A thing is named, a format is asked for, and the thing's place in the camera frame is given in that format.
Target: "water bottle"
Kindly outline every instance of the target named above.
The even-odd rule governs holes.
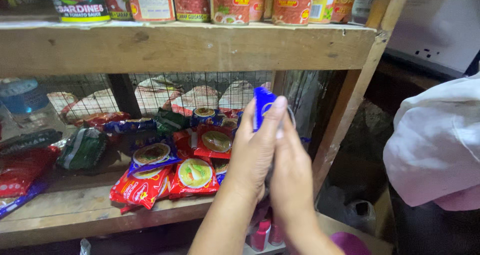
[[[47,128],[65,131],[65,124],[35,79],[3,80],[0,84],[0,101],[10,111],[23,134]]]

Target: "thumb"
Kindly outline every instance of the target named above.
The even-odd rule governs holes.
[[[272,106],[267,111],[267,114],[265,114],[260,129],[255,134],[257,137],[260,137],[261,140],[270,143],[271,145],[273,144],[280,122],[287,112],[286,103],[287,99],[285,96],[279,96],[275,99]]]

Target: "wooden post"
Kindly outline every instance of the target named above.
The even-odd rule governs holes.
[[[400,13],[407,0],[375,0],[365,26],[377,29],[375,42],[362,69],[349,70],[338,95],[323,139],[312,163],[313,190],[318,194],[327,177],[340,143],[363,100],[363,94],[377,68]]]
[[[129,113],[133,119],[141,118],[140,107],[128,74],[108,74],[108,78],[119,110]]]

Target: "white fabric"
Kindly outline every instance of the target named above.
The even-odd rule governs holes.
[[[480,208],[480,73],[405,99],[393,124],[383,161],[408,205]]]

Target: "wooden shelf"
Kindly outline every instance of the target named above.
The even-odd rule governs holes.
[[[124,215],[112,203],[110,188],[123,175],[130,157],[110,150],[100,174],[52,172],[49,189],[0,220],[0,249],[105,235],[202,218],[213,196],[157,201],[152,210],[139,207]]]
[[[251,23],[0,22],[0,77],[88,73],[361,69],[376,30]]]

